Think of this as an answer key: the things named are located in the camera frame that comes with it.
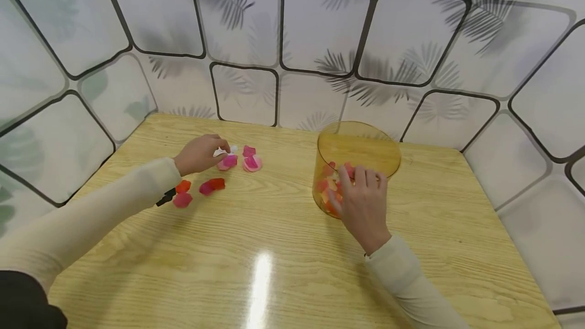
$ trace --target white tile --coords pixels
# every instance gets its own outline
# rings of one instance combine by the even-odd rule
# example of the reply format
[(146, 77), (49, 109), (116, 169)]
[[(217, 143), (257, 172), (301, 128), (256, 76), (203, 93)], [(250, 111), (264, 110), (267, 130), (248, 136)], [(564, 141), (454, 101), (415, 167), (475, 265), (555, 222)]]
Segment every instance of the white tile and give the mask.
[(488, 99), (431, 93), (424, 99), (403, 141), (461, 150), (495, 111), (496, 103)]
[(113, 64), (81, 80), (80, 92), (112, 137), (123, 140), (156, 109), (138, 60), (122, 55)]
[(566, 157), (585, 145), (585, 78), (581, 73), (585, 26), (567, 40), (512, 99), (511, 109), (555, 157)]
[(56, 203), (73, 195), (112, 152), (106, 134), (70, 94), (0, 138), (0, 163)]
[(323, 76), (287, 73), (280, 89), (282, 127), (319, 131), (339, 121), (345, 94), (335, 91)]
[(357, 81), (351, 88), (343, 121), (361, 121), (399, 141), (423, 91), (416, 87)]
[[(386, 82), (428, 82), (453, 37), (453, 31), (445, 23), (448, 14), (441, 12), (436, 1), (378, 0), (359, 75)], [(463, 5), (460, 0), (444, 1)], [(401, 66), (409, 69), (411, 64), (416, 67), (416, 76), (400, 71)]]
[[(291, 69), (349, 74), (370, 0), (284, 0), (284, 29)], [(319, 63), (342, 56), (332, 67)]]
[(159, 112), (218, 119), (208, 60), (142, 53), (136, 56)]
[(551, 308), (585, 305), (585, 199), (570, 182), (551, 176), (498, 215)]
[(193, 0), (117, 0), (136, 46), (145, 51), (203, 55)]
[(277, 76), (267, 70), (216, 65), (212, 69), (219, 118), (226, 121), (276, 125)]
[(557, 319), (563, 329), (585, 328), (585, 313), (558, 315)]
[(111, 59), (128, 39), (110, 0), (20, 0), (67, 71)]
[(463, 155), (494, 207), (546, 172), (546, 160), (507, 114), (496, 116)]
[(63, 90), (66, 80), (12, 5), (0, 0), (0, 127)]
[(277, 63), (278, 0), (199, 0), (199, 3), (209, 56), (262, 67)]
[[(444, 66), (457, 64), (457, 79), (438, 81), (437, 87), (452, 88), (457, 82), (463, 90), (508, 97), (569, 25), (567, 14), (558, 11), (520, 6), (507, 10), (509, 19), (491, 43), (488, 38), (477, 41), (476, 36), (465, 33), (455, 40)], [(470, 17), (482, 13), (484, 10), (475, 10)]]
[(3, 172), (0, 172), (0, 187), (4, 188), (0, 188), (0, 238), (55, 210), (50, 203)]

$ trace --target yellow container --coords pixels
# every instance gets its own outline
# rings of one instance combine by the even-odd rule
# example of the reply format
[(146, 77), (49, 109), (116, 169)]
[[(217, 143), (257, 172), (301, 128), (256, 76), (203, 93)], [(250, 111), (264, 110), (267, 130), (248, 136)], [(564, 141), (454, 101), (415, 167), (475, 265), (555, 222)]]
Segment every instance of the yellow container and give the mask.
[(398, 170), (401, 154), (398, 144), (381, 130), (356, 121), (335, 122), (324, 128), (317, 139), (313, 175), (313, 199), (323, 212), (339, 218), (329, 201), (328, 189), (337, 201), (343, 200), (338, 169), (346, 165), (385, 174), (388, 179)]

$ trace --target hand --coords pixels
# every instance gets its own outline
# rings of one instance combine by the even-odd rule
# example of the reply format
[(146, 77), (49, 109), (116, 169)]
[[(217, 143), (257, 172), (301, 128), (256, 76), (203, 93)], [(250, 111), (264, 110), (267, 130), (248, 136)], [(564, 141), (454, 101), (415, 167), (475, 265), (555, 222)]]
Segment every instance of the hand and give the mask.
[(200, 173), (219, 163), (226, 153), (213, 157), (213, 152), (221, 148), (231, 152), (228, 142), (219, 135), (203, 135), (189, 141), (185, 147), (173, 157), (181, 176)]
[(339, 168), (339, 179), (343, 201), (339, 205), (331, 190), (330, 201), (346, 229), (366, 254), (371, 255), (392, 237), (386, 226), (386, 176), (358, 165), (355, 167), (355, 185), (351, 185), (346, 168)]

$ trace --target beige long-sleeve shirt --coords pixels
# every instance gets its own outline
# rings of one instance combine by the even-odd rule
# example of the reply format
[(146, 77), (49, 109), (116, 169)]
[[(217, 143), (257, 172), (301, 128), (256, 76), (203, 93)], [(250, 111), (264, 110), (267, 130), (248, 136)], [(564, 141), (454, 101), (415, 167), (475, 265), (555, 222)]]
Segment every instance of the beige long-sleeve shirt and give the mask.
[[(172, 159), (154, 160), (0, 241), (0, 271), (23, 272), (48, 292), (55, 277), (126, 218), (153, 206), (181, 181)], [(468, 328), (394, 235), (366, 264), (399, 302), (416, 329)]]

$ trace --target wall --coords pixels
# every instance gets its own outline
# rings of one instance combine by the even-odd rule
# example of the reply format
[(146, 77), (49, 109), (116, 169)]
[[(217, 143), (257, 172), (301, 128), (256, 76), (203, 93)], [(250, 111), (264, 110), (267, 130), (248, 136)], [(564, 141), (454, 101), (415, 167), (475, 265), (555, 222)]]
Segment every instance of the wall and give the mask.
[(582, 0), (0, 4), (4, 229), (65, 203), (152, 111), (359, 120), (461, 150), (565, 327), (585, 325), (566, 314), (585, 305)]

